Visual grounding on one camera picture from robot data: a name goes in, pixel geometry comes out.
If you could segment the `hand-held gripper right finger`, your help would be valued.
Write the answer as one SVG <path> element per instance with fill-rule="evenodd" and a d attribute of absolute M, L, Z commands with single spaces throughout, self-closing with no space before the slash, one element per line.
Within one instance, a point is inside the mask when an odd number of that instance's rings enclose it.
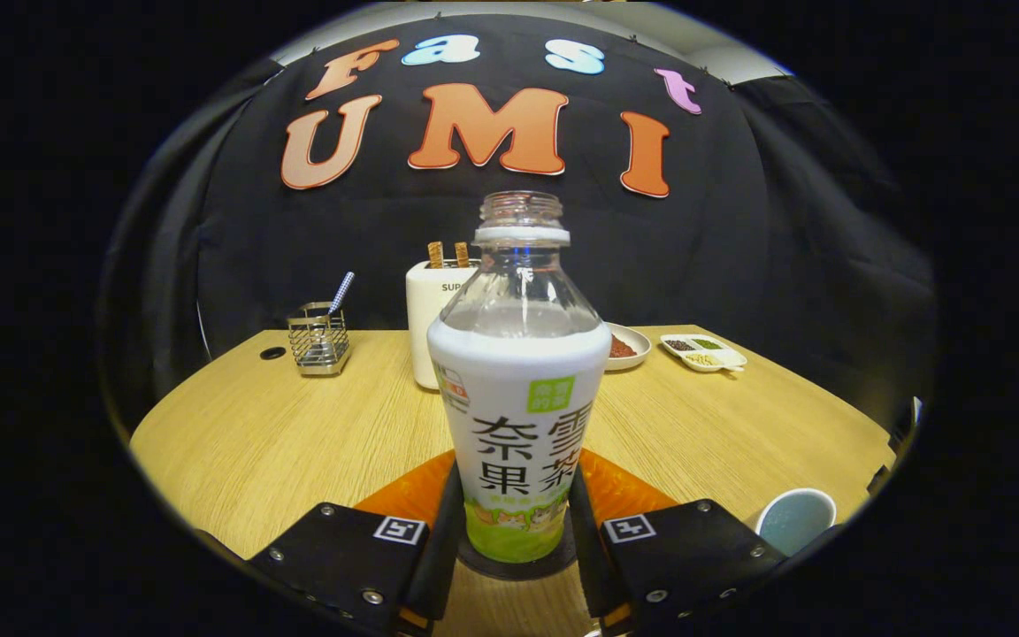
<path fill-rule="evenodd" d="M 569 492 L 579 581 L 605 634 L 705 634 L 787 556 L 723 505 L 677 503 L 594 452 Z"/>

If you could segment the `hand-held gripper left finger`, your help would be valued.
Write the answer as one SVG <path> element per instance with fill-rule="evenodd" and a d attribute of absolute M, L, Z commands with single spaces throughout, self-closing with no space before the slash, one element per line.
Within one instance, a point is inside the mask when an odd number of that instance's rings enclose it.
<path fill-rule="evenodd" d="M 463 538 L 445 452 L 359 505 L 315 505 L 248 564 L 316 613 L 324 634 L 429 634 L 448 608 Z"/>

